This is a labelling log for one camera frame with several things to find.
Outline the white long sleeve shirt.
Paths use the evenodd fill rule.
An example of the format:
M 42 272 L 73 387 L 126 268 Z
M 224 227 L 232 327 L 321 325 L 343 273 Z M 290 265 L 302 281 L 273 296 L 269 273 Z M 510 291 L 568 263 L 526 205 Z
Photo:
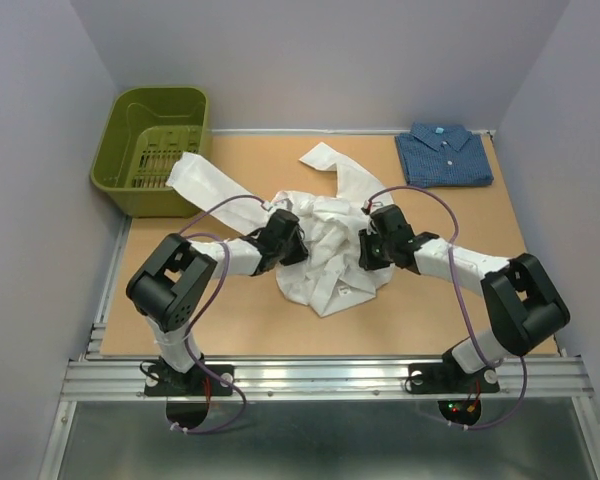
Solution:
M 368 225 L 362 212 L 364 202 L 373 194 L 383 205 L 393 199 L 368 170 L 325 143 L 314 146 L 300 161 L 314 170 L 335 173 L 336 194 L 329 197 L 282 190 L 262 203 L 194 153 L 181 156 L 167 184 L 240 234 L 265 225 L 275 208 L 289 209 L 299 219 L 308 258 L 296 265 L 277 267 L 276 281 L 286 299 L 308 305 L 325 317 L 374 299 L 377 290 L 391 280 L 390 267 L 375 272 L 360 268 L 358 234 Z

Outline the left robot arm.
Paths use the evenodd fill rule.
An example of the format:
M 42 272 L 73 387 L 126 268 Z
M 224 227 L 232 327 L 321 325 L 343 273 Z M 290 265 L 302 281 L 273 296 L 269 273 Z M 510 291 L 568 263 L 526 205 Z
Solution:
M 202 384 L 197 365 L 202 353 L 191 329 L 204 312 L 197 305 L 211 280 L 223 284 L 228 276 L 259 276 L 308 257 L 300 220 L 284 209 L 274 211 L 264 226 L 229 241 L 167 235 L 129 280 L 126 296 L 147 319 L 161 359 L 170 367 L 171 386 L 190 394 Z

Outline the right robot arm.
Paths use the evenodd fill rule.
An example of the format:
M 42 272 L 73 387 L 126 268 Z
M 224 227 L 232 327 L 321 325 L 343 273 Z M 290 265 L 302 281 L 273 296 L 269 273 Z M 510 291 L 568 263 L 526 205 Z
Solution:
M 456 294 L 466 289 L 485 302 L 489 328 L 477 333 L 468 326 L 468 338 L 443 356 L 440 378 L 446 387 L 464 389 L 482 368 L 507 356 L 526 356 L 570 322 L 565 302 L 535 256 L 490 256 L 431 232 L 415 234 L 394 204 L 372 210 L 367 203 L 362 211 L 369 218 L 359 231 L 363 270 L 395 266 L 446 280 Z

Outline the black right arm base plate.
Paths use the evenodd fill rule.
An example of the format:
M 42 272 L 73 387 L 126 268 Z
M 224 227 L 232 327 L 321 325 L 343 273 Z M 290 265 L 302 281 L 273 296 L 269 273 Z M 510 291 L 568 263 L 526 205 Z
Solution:
M 404 382 L 414 395 L 498 393 L 500 385 L 493 369 L 465 373 L 460 367 L 444 362 L 411 363 Z

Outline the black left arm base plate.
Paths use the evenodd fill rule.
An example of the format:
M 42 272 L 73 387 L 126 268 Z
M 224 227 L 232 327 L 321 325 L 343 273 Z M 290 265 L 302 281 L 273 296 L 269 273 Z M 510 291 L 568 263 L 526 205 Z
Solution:
M 172 369 L 161 359 L 143 361 L 139 365 L 145 376 L 144 395 L 147 397 L 227 397 L 231 388 L 213 379 L 198 367 L 187 373 Z

